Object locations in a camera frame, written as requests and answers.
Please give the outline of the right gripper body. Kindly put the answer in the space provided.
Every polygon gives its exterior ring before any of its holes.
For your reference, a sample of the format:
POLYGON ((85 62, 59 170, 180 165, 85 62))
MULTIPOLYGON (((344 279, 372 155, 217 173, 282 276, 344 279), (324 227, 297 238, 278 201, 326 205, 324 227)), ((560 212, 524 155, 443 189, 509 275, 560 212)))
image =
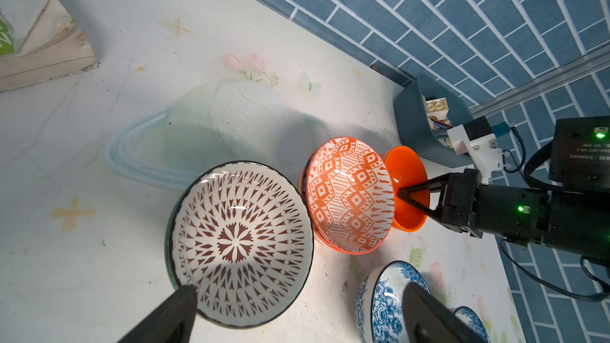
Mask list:
POLYGON ((543 190, 484 185, 467 169, 440 177, 440 223, 481 238, 483 233, 514 243, 542 243, 551 226, 551 194, 543 190))

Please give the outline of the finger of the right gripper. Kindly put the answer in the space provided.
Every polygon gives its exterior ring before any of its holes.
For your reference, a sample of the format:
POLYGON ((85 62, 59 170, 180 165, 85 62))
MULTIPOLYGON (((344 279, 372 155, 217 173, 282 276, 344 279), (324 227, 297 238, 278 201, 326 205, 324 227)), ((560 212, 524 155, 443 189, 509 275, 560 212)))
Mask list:
POLYGON ((417 200, 408 197, 405 202, 410 206, 414 207, 417 211, 425 214, 427 217, 435 220, 438 224, 443 224, 443 208, 444 203, 443 200, 438 200, 438 203, 434 209, 431 209, 429 206, 424 206, 422 203, 417 200))
POLYGON ((449 181, 450 174, 437 176, 420 184, 402 187, 398 190, 398 197, 417 210, 430 210, 430 199, 434 194, 438 195, 437 205, 443 205, 449 181))

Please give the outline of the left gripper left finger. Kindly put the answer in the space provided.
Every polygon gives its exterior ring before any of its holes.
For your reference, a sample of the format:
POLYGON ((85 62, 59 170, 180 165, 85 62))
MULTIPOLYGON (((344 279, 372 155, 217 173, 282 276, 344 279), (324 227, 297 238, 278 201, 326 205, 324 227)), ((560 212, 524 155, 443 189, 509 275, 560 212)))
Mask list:
POLYGON ((183 285, 119 342, 189 342, 196 316, 195 287, 183 285))

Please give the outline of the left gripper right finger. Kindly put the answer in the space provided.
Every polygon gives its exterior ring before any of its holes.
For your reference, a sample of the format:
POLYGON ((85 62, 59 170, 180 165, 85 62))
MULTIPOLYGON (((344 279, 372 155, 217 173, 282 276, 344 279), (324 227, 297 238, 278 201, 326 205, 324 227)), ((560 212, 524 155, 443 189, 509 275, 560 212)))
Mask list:
POLYGON ((423 287, 411 282, 403 293, 409 342, 476 342, 477 335, 423 287))

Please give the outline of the plain orange bowl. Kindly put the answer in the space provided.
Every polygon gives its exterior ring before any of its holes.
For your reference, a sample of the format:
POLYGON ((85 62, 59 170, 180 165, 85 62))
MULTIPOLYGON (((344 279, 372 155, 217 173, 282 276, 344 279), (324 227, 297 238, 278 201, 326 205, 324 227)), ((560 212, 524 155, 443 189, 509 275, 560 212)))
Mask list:
POLYGON ((381 156, 389 171, 395 193, 395 211, 392 225, 404 232, 421 229, 427 216, 401 200, 398 192, 403 187, 411 187, 428 180, 424 163, 415 151, 406 146, 397 146, 381 156))

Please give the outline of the red geometric pattern bowl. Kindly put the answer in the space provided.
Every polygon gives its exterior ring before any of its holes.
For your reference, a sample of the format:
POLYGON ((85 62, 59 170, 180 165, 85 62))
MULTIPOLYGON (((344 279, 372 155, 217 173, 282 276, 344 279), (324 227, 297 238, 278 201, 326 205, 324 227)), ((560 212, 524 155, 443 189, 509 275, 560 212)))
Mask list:
POLYGON ((352 137, 324 142, 302 169, 297 188, 315 236, 331 249, 364 255, 387 238, 395 211, 381 157, 352 137))

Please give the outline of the dark red lattice bowl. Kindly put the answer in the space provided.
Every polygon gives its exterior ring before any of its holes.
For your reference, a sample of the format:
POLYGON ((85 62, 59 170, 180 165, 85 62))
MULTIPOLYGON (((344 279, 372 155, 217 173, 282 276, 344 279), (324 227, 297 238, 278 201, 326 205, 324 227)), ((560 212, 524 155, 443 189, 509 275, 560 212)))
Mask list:
POLYGON ((192 285, 203 319, 233 330, 263 326, 297 300, 314 258, 306 206, 286 176, 234 161, 202 174, 168 221, 174 287, 192 285))

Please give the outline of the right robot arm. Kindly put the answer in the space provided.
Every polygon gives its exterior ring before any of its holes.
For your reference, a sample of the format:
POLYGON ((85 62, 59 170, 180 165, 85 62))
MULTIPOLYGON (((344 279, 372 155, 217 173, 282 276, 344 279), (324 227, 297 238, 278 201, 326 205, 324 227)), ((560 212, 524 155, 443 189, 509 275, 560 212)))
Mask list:
POLYGON ((609 265, 609 118, 564 118, 524 166, 527 187, 483 184, 467 169, 402 187, 401 200, 439 224, 480 238, 546 245, 609 265))

